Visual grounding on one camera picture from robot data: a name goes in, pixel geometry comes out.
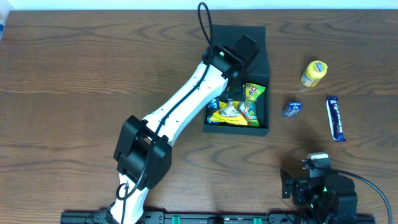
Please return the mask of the black gift box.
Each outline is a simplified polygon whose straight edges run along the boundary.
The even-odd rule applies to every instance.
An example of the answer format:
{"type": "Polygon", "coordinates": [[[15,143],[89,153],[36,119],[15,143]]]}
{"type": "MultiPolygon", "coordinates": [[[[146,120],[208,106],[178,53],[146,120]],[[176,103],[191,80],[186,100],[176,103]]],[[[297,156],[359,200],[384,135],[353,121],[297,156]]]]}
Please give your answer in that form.
{"type": "Polygon", "coordinates": [[[266,52],[266,28],[261,26],[213,26],[213,38],[217,44],[232,47],[242,35],[247,35],[256,41],[259,46],[259,53],[251,62],[243,75],[246,83],[258,84],[265,87],[256,101],[256,114],[259,126],[234,126],[232,124],[210,124],[204,122],[205,133],[243,134],[249,136],[265,136],[269,132],[270,103],[269,103],[269,80],[270,66],[266,52]]]}

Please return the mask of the blue Dairy Milk chocolate bar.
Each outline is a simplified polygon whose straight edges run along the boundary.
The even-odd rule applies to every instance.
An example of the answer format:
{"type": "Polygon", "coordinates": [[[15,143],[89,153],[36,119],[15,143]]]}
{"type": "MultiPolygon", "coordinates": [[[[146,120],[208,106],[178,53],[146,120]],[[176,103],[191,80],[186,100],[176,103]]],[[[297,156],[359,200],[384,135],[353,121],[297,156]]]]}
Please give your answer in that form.
{"type": "Polygon", "coordinates": [[[346,141],[343,134],[343,125],[341,121],[340,109],[338,106],[338,98],[336,96],[329,96],[327,98],[326,110],[328,112],[328,119],[333,140],[336,142],[346,141]]]}

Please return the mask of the yellow candy bottle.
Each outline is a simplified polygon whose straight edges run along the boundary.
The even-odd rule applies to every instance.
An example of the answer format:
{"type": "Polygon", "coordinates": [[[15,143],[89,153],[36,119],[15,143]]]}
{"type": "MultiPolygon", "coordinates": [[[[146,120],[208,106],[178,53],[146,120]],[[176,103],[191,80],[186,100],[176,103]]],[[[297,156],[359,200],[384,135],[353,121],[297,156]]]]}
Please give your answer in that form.
{"type": "Polygon", "coordinates": [[[301,76],[301,82],[305,87],[315,87],[326,75],[328,65],[320,60],[308,64],[301,76]]]}

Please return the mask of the yellow snack nut bag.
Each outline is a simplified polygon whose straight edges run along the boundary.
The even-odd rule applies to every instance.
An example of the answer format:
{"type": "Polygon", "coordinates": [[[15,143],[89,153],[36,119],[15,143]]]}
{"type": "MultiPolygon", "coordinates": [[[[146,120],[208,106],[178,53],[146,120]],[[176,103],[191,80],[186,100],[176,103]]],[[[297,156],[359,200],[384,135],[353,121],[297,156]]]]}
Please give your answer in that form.
{"type": "Polygon", "coordinates": [[[248,123],[244,116],[238,110],[239,101],[229,101],[225,103],[220,101],[220,108],[214,112],[211,117],[206,116],[206,122],[208,124],[232,124],[238,126],[247,126],[248,123]]]}

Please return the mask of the blue Eclipse mint box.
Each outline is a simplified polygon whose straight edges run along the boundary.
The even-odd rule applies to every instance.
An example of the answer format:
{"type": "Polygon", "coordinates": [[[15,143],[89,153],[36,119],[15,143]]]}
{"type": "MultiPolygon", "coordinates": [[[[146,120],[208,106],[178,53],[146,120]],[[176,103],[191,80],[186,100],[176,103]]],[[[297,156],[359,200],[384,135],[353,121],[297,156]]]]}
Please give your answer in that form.
{"type": "Polygon", "coordinates": [[[283,117],[294,117],[302,109],[303,104],[298,101],[289,102],[282,112],[283,117]]]}

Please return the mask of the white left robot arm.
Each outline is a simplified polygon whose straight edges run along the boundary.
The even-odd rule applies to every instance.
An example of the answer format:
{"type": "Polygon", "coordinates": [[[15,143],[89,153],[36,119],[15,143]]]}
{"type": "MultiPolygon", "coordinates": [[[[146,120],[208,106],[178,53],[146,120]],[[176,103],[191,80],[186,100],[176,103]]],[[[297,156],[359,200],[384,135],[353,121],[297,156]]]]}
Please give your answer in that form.
{"type": "Polygon", "coordinates": [[[259,53],[255,40],[242,35],[232,47],[211,44],[189,80],[160,108],[122,125],[114,152],[120,185],[110,208],[113,223],[136,223],[148,191],[172,163],[172,146],[187,124],[229,85],[240,82],[259,53]]]}

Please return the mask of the green Haribo gummy candy bag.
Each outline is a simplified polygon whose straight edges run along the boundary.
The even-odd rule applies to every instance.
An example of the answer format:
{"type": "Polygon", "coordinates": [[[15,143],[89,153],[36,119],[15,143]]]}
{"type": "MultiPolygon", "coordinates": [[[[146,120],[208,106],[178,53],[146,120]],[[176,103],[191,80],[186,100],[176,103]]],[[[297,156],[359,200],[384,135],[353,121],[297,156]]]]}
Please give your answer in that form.
{"type": "Polygon", "coordinates": [[[265,92],[264,86],[245,83],[245,100],[238,104],[239,112],[244,116],[248,126],[259,127],[256,101],[265,92]]]}

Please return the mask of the blue Oreo cookie pack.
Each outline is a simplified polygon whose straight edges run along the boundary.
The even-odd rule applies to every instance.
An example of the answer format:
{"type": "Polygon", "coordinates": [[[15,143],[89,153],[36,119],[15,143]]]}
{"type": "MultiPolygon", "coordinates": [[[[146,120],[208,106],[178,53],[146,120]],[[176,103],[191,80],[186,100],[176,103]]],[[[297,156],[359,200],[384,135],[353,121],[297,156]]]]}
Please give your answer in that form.
{"type": "Polygon", "coordinates": [[[211,117],[214,112],[218,111],[220,108],[220,103],[218,99],[212,99],[206,106],[206,115],[211,117]]]}

